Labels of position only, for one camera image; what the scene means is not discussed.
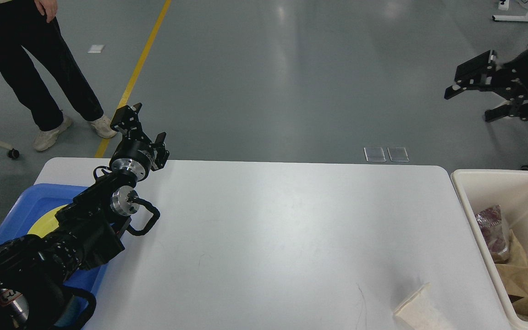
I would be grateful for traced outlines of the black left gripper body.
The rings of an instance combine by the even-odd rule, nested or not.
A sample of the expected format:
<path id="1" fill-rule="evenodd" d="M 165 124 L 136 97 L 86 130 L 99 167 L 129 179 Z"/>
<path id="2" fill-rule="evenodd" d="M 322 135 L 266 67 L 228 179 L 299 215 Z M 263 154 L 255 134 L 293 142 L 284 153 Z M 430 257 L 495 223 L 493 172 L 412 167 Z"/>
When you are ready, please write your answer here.
<path id="1" fill-rule="evenodd" d="M 138 182 L 148 177 L 149 172 L 157 171 L 157 152 L 150 144 L 129 138 L 122 138 L 110 159 L 111 171 L 127 171 Z"/>

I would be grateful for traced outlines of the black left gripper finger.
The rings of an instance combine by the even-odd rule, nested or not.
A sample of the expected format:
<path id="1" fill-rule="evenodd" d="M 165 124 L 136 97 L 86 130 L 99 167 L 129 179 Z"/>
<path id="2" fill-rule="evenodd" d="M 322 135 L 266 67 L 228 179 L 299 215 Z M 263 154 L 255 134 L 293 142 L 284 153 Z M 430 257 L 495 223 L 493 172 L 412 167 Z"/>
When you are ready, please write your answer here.
<path id="1" fill-rule="evenodd" d="M 152 171 L 159 171 L 163 169 L 170 156 L 170 152 L 166 149 L 165 146 L 166 137 L 167 133 L 161 132 L 156 136 L 153 144 L 150 145 L 151 149 L 155 153 L 155 157 L 151 165 Z"/>
<path id="2" fill-rule="evenodd" d="M 142 106 L 142 103 L 136 103 L 132 106 L 125 105 L 118 108 L 113 119 L 111 119 L 110 128 L 117 133 L 121 133 L 123 138 L 128 140 L 151 143 L 152 141 L 147 134 L 143 132 L 138 116 Z"/>

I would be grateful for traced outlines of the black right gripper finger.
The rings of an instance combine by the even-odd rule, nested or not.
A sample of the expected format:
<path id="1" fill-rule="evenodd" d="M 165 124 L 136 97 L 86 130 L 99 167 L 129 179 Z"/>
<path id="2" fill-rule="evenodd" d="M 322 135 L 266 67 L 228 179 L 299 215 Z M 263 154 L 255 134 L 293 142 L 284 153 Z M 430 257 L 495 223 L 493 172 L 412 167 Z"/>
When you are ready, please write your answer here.
<path id="1" fill-rule="evenodd" d="M 491 49 L 457 66 L 454 82 L 446 88 L 444 99 L 473 90 L 493 92 L 509 99 L 515 86 L 516 71 L 497 63 L 497 52 Z"/>
<path id="2" fill-rule="evenodd" d="M 517 117 L 521 121 L 528 121 L 528 102 L 523 99 L 509 100 L 493 109 L 484 112 L 484 121 L 493 122 L 505 117 Z"/>

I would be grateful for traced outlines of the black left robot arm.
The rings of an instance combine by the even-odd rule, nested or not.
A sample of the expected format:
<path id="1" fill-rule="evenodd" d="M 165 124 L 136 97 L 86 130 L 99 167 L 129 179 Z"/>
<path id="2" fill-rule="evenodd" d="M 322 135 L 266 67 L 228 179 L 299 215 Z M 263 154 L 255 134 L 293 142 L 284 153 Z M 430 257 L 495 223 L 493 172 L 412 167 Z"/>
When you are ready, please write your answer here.
<path id="1" fill-rule="evenodd" d="M 136 184 L 164 168 L 166 133 L 143 132 L 141 103 L 116 110 L 110 127 L 123 138 L 102 176 L 57 211 L 56 229 L 0 244 L 0 330 L 81 330 L 94 315 L 96 297 L 67 286 L 78 270 L 107 264 L 125 247 L 125 232 L 144 236 L 160 218 Z"/>

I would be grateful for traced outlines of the person's hand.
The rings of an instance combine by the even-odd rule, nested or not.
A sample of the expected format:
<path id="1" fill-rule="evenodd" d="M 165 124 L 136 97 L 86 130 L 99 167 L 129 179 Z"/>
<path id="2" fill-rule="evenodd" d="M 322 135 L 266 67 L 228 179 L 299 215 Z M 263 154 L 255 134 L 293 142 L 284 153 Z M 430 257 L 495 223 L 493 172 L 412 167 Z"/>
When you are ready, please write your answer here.
<path id="1" fill-rule="evenodd" d="M 46 17 L 47 23 L 51 23 L 57 16 L 57 0 L 34 0 L 34 2 L 40 15 Z"/>

